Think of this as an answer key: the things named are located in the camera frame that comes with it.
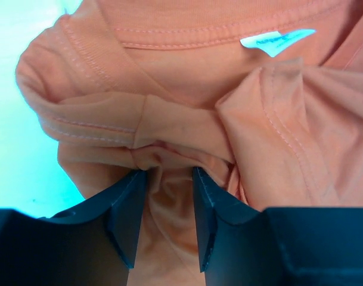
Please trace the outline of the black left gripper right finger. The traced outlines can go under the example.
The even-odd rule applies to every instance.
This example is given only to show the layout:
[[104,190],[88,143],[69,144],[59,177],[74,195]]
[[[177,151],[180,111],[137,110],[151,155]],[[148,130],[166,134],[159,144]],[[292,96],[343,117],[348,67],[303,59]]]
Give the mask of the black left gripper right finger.
[[198,257],[206,285],[276,285],[277,247],[266,216],[193,170]]

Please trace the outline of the orange t shirt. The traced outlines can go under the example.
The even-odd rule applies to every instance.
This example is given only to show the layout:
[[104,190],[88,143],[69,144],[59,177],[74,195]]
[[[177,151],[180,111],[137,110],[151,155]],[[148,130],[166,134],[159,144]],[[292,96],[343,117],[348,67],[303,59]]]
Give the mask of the orange t shirt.
[[363,1],[83,1],[15,71],[89,198],[149,172],[129,285],[203,285],[192,168],[240,201],[363,206]]

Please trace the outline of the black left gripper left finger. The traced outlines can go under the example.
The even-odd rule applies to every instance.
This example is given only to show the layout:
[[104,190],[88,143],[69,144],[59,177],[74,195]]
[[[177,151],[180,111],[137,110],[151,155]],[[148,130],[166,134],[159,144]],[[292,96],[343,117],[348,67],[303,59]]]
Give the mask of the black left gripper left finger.
[[147,173],[133,170],[91,198],[40,221],[50,227],[54,285],[127,285],[135,266]]

